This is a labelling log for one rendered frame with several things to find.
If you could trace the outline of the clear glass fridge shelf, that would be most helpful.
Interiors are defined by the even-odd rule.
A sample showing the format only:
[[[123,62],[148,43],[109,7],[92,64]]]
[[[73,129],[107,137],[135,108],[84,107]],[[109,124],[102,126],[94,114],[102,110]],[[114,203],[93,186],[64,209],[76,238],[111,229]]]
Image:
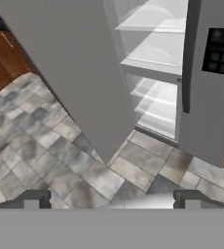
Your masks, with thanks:
[[[142,78],[131,92],[133,111],[138,124],[152,129],[175,130],[177,86]]]

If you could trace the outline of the brown wooden cupboard run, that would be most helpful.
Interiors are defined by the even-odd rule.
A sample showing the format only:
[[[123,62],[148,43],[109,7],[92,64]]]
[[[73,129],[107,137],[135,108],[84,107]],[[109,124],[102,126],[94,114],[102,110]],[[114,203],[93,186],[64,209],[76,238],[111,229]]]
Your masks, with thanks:
[[[4,33],[13,39],[11,48]],[[29,56],[11,31],[0,30],[0,90],[25,73],[38,73]]]

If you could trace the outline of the grey fridge door, plain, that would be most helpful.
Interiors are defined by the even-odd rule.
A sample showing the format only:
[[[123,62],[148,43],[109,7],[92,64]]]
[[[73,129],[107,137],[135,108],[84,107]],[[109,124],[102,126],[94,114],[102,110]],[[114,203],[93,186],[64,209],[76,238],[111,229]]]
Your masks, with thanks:
[[[47,86],[108,163],[134,129],[104,0],[0,0]]]

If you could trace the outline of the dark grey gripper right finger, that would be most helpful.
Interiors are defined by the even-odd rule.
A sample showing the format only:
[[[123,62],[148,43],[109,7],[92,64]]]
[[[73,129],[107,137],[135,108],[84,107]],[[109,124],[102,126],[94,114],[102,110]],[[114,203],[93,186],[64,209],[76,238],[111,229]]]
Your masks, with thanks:
[[[177,190],[173,192],[174,209],[222,209],[224,202],[211,199],[198,190]]]

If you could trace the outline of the white fridge interior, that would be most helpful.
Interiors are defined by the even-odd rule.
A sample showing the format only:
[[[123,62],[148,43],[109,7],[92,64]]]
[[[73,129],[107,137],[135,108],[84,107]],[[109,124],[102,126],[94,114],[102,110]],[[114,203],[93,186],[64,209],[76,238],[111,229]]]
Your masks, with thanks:
[[[155,9],[160,12],[169,12],[169,14],[175,18],[185,18],[186,29],[188,0],[102,0],[102,3],[108,19],[118,63],[122,70],[126,89],[131,101],[135,128],[161,141],[176,145],[179,142],[181,122],[182,71],[181,75],[177,76],[157,71],[122,66],[121,61],[128,55],[128,53],[132,52],[138,46],[143,45],[183,46],[184,50],[185,31],[183,33],[120,31],[116,30],[116,27],[125,20],[126,17],[139,9]],[[176,121],[175,130],[173,132],[169,132],[167,129],[152,129],[149,125],[138,124],[136,122],[135,113],[133,111],[133,102],[131,100],[131,92],[142,78],[162,81],[177,86]]]

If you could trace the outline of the grey fridge door with dispenser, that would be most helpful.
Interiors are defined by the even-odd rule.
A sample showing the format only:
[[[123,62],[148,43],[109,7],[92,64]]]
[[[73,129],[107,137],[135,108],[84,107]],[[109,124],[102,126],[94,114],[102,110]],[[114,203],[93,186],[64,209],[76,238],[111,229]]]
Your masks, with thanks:
[[[191,80],[190,113],[183,112],[179,149],[224,165],[224,0],[202,0]]]

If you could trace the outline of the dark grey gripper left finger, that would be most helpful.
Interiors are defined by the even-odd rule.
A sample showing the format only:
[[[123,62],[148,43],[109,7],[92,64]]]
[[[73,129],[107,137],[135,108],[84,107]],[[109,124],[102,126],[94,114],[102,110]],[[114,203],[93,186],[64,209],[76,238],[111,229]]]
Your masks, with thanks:
[[[14,199],[0,202],[0,209],[51,209],[50,190],[26,190]]]

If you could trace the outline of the white fridge shelf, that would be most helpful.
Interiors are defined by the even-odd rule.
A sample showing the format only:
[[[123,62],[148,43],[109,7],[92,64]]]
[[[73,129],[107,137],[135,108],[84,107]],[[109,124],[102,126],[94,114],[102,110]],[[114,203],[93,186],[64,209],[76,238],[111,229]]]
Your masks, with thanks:
[[[116,30],[183,33],[185,18],[175,18],[169,12],[160,12],[155,9],[139,9],[126,17]]]
[[[121,61],[122,66],[181,75],[183,46],[138,46]]]

